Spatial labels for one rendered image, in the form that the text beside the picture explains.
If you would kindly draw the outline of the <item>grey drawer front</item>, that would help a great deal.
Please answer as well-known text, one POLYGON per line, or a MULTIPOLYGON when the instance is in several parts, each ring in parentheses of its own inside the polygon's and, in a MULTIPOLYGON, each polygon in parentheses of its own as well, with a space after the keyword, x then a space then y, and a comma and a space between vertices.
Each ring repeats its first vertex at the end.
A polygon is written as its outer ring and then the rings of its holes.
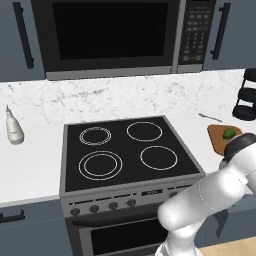
POLYGON ((0 224, 0 256, 73 256, 59 200, 0 207, 25 219, 0 224))

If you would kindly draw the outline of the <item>grey oven control panel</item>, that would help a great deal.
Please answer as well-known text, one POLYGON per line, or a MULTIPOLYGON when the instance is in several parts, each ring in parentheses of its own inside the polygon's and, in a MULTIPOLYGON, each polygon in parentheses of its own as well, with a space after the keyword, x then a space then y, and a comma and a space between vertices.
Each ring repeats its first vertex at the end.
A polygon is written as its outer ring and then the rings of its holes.
POLYGON ((100 192, 91 195, 81 195, 61 200, 61 205, 65 217, 71 217, 70 211, 73 208, 79 208, 79 215, 91 215, 89 208, 92 205, 98 205, 99 211, 110 212, 115 211, 109 209, 111 202, 117 202, 118 208, 129 209, 127 201, 129 199, 135 199, 136 205, 134 207, 161 203, 167 200, 172 192, 180 192, 193 184, 197 183, 200 177, 192 178, 181 178, 176 177, 175 179, 168 179, 164 182, 157 182, 151 185, 136 185, 131 188, 122 188, 121 190, 112 190, 110 192, 100 192))

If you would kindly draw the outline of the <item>grey base cupboard door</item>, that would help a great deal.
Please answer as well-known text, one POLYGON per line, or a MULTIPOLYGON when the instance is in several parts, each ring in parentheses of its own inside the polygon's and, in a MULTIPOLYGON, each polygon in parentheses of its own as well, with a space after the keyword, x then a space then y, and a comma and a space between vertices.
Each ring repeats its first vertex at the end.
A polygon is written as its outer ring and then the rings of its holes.
POLYGON ((245 195, 230 208, 209 216, 197 232, 198 248, 256 236, 256 195, 245 195))

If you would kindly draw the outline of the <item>wooden cutting board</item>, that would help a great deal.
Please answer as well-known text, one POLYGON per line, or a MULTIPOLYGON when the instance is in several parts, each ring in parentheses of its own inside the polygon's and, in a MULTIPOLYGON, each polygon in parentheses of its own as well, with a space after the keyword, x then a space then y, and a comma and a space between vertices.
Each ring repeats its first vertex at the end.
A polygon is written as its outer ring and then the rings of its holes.
POLYGON ((213 149, 217 154, 219 154, 221 156, 224 155, 225 147, 228 144, 228 142, 232 138, 235 137, 234 136, 230 139, 223 139, 222 138, 224 131, 228 128, 232 128, 232 129, 235 130, 235 132, 236 132, 235 136, 240 135, 242 133, 242 131, 238 127, 235 127, 235 126, 214 125, 214 124, 212 124, 212 125, 209 125, 208 128, 207 128, 207 131, 208 131, 213 149))

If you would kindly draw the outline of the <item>oven door with window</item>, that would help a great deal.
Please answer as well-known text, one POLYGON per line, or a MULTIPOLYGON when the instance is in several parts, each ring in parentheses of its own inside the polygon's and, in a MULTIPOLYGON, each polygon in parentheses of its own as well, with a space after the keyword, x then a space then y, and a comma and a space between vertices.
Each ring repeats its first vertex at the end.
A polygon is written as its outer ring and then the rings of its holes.
POLYGON ((78 217, 65 222, 73 256, 153 256, 167 237, 155 216, 109 223, 78 217))

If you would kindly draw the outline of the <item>green avocado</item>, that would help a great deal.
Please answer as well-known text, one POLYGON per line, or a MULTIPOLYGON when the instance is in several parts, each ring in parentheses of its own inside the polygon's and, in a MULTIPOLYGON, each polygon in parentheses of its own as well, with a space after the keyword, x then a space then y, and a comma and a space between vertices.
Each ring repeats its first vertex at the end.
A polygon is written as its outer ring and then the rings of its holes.
POLYGON ((222 138, 223 139, 230 139, 236 135, 236 132, 232 128, 228 128, 224 131, 222 138))

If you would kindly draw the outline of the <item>black glass hob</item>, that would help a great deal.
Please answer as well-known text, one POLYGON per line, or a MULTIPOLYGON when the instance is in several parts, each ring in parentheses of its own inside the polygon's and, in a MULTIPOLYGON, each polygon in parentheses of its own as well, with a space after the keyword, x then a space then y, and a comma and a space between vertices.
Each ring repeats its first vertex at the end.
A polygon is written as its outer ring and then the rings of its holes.
POLYGON ((205 176, 165 116, 66 124, 60 196, 130 192, 205 176))

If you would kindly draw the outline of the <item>black and silver microwave oven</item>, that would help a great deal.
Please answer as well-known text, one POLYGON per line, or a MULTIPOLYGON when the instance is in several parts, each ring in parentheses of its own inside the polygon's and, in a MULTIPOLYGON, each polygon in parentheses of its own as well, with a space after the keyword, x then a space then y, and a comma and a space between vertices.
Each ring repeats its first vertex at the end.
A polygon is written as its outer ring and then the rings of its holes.
POLYGON ((200 72, 216 0, 31 0, 46 78, 200 72))

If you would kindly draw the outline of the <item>silver knife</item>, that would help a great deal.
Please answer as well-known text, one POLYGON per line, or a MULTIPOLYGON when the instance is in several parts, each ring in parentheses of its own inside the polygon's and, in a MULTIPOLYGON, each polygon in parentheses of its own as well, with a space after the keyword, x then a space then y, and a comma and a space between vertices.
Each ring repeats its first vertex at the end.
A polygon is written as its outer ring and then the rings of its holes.
POLYGON ((218 118, 214 118, 214 117, 210 117, 210 116, 207 116, 207 115, 204 115, 202 113, 198 113, 198 115, 202 118, 208 118, 208 119, 211 119, 211 120, 215 120, 217 122, 223 122, 222 120, 218 119, 218 118))

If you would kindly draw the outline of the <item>white squeeze bottle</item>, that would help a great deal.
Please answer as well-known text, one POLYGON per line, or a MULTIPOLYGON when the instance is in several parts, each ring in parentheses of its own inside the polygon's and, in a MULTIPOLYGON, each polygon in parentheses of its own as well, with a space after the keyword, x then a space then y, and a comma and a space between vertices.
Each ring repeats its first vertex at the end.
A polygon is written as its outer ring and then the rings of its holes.
POLYGON ((6 107, 6 130, 7 138, 11 144, 18 145, 24 142, 24 132, 9 107, 6 107))

